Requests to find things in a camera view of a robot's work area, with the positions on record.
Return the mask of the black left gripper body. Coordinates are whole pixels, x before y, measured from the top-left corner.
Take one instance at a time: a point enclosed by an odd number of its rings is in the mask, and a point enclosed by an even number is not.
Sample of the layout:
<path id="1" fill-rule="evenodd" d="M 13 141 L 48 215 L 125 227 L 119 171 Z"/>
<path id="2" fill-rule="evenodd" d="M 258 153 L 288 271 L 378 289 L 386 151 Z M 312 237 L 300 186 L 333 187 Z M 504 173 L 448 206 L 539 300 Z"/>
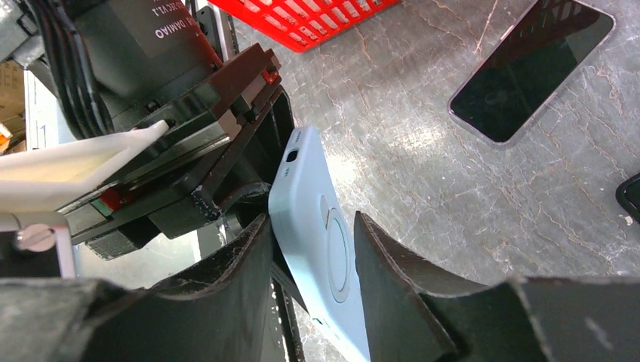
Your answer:
<path id="1" fill-rule="evenodd" d="M 157 235 L 177 238 L 214 222 L 226 181 L 280 91 L 280 64 L 254 44 L 139 123 L 169 130 L 100 186 L 63 208 L 73 245 L 110 260 Z"/>

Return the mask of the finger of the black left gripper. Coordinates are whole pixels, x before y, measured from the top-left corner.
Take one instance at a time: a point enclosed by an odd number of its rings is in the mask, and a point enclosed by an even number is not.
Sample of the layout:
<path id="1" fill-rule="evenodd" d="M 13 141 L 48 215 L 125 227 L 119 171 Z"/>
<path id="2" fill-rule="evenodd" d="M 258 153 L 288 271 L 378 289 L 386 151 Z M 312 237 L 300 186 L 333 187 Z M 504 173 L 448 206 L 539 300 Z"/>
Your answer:
<path id="1" fill-rule="evenodd" d="M 246 124 L 199 185 L 199 223 L 211 224 L 233 209 L 266 212 L 267 198 L 294 128 L 289 97 L 281 86 L 257 118 Z"/>

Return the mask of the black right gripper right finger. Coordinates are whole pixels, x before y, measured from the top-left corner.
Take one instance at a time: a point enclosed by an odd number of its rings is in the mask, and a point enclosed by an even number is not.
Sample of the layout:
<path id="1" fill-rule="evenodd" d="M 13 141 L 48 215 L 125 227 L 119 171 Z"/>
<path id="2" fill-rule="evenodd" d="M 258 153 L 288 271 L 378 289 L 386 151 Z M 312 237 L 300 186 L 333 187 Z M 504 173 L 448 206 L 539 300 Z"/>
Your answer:
<path id="1" fill-rule="evenodd" d="M 509 277 L 486 286 L 354 220 L 373 361 L 637 361 L 639 280 Z"/>

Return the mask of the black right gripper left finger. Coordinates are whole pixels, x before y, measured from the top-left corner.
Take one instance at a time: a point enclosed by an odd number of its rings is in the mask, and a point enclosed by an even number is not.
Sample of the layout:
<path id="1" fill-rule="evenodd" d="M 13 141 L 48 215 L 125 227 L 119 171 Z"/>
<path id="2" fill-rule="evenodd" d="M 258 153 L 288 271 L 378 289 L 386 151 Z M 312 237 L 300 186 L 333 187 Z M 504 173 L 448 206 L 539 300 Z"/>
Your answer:
<path id="1" fill-rule="evenodd" d="M 149 289 L 79 278 L 60 214 L 1 215 L 3 361 L 258 361 L 269 218 Z"/>

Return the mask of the light blue phone case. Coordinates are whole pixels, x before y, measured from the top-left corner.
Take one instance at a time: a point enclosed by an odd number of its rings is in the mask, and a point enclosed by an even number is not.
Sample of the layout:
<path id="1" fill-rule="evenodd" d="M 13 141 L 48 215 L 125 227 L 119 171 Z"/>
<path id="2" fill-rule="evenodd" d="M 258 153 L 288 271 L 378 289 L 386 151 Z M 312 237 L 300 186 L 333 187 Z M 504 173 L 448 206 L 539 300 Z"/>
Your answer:
<path id="1" fill-rule="evenodd" d="M 297 127 L 290 135 L 268 212 L 309 316 L 347 360 L 369 361 L 352 230 L 314 127 Z"/>

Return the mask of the black smartphone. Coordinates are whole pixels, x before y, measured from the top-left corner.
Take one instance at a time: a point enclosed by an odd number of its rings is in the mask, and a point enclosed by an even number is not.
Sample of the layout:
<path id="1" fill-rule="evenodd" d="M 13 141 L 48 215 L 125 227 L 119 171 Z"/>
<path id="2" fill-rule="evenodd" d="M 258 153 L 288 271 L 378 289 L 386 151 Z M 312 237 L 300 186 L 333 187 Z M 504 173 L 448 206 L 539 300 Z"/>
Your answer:
<path id="1" fill-rule="evenodd" d="M 614 27 L 581 1 L 536 1 L 457 89 L 449 114 L 491 144 L 510 144 Z"/>

